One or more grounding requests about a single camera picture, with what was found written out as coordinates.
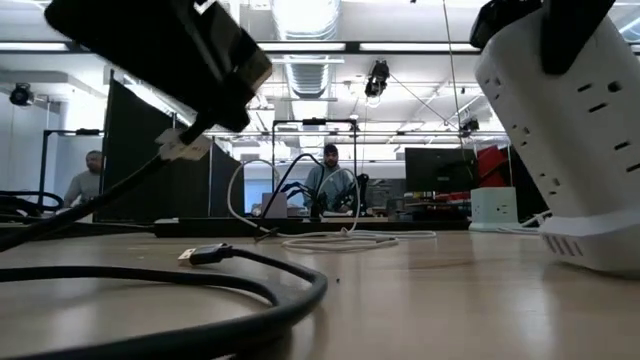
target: computer monitor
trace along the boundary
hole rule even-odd
[[[452,193],[477,187],[473,150],[405,149],[407,191]]]

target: plug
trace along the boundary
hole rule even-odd
[[[178,257],[178,262],[182,266],[195,266],[215,264],[232,257],[233,247],[223,243],[187,249]]]

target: desk surface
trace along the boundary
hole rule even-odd
[[[321,308],[295,327],[289,344],[258,359],[585,360],[640,354],[640,283],[553,263],[535,237],[440,233],[437,241],[317,255],[287,252],[278,244],[231,242],[298,261],[331,279]],[[206,243],[211,241],[145,234],[49,241],[0,254],[0,264],[175,269],[184,249]],[[213,270],[298,284],[245,260],[227,260]],[[177,329],[262,308],[222,290],[133,281],[1,284],[0,357]]]

